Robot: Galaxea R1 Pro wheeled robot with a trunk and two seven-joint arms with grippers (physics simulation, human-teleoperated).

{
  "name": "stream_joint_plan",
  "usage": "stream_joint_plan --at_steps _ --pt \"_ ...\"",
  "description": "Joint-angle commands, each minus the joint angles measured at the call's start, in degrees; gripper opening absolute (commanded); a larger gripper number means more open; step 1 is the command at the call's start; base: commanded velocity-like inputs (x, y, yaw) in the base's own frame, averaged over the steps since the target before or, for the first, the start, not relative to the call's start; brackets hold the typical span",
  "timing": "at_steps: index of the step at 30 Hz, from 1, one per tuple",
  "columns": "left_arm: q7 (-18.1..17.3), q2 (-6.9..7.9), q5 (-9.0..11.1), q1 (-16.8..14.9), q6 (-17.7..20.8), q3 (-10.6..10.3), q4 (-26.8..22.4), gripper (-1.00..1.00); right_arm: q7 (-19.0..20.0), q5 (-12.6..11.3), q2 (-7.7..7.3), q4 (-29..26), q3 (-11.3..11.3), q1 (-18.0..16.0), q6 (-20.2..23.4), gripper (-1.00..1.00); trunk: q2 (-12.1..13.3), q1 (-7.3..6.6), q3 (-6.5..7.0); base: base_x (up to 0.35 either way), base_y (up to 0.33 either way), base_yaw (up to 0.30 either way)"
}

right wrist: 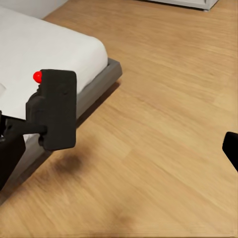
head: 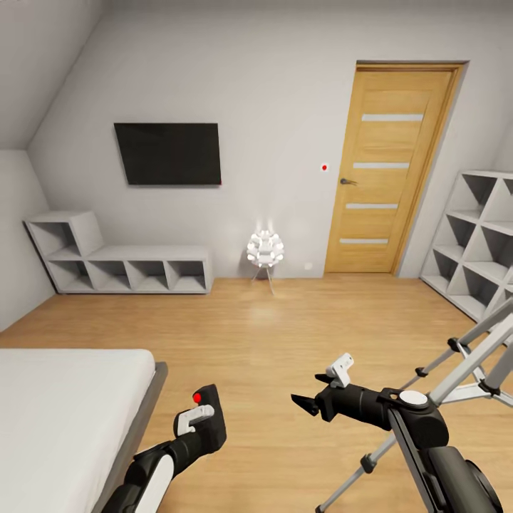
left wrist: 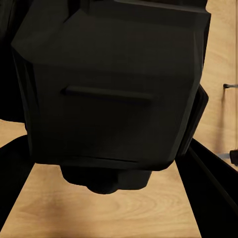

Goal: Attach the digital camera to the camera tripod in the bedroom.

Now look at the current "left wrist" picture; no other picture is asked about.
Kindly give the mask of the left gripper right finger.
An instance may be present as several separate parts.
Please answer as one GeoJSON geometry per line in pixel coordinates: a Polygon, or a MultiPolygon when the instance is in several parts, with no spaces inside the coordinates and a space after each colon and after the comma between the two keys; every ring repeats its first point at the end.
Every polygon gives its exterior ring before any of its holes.
{"type": "Polygon", "coordinates": [[[192,138],[175,160],[202,238],[238,238],[238,171],[192,138]]]}

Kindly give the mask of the camera tripod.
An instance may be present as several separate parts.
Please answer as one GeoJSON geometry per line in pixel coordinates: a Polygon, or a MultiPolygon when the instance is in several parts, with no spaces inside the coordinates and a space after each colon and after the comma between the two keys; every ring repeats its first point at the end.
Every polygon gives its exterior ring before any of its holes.
{"type": "MultiPolygon", "coordinates": [[[[223,85],[225,88],[233,88],[233,87],[238,87],[238,84],[236,85],[228,85],[224,84],[223,85]]],[[[235,164],[235,166],[238,166],[238,151],[230,151],[230,153],[227,154],[216,154],[220,159],[231,159],[231,163],[235,164]]]]}

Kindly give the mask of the digital camera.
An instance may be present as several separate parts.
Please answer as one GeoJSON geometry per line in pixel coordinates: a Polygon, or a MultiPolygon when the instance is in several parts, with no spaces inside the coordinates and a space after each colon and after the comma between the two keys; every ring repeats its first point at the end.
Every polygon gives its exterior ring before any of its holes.
{"type": "Polygon", "coordinates": [[[209,96],[208,0],[0,0],[0,119],[97,194],[181,161],[209,96]]]}

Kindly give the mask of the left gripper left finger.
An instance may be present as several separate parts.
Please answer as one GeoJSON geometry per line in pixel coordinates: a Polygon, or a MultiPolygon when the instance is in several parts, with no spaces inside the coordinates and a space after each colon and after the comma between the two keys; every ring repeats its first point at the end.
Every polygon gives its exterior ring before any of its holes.
{"type": "Polygon", "coordinates": [[[0,231],[34,165],[27,135],[0,148],[0,231]]]}

